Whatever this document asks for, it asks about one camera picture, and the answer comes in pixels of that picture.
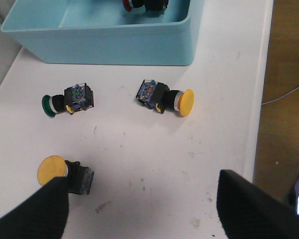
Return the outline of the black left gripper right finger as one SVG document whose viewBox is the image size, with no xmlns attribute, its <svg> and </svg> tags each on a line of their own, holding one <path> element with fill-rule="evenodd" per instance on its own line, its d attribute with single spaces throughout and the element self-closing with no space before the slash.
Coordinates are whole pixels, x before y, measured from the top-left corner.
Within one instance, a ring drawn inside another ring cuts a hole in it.
<svg viewBox="0 0 299 239">
<path fill-rule="evenodd" d="M 216 208 L 229 239 L 299 239 L 299 216 L 233 170 L 220 170 Z"/>
</svg>

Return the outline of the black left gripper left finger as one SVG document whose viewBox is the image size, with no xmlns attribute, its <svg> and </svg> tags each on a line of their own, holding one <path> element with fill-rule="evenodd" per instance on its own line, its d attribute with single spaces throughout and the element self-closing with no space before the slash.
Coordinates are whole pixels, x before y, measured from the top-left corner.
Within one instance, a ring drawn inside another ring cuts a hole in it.
<svg viewBox="0 0 299 239">
<path fill-rule="evenodd" d="M 55 177 L 0 218 L 0 239 L 60 239 L 68 214 L 68 179 Z"/>
</svg>

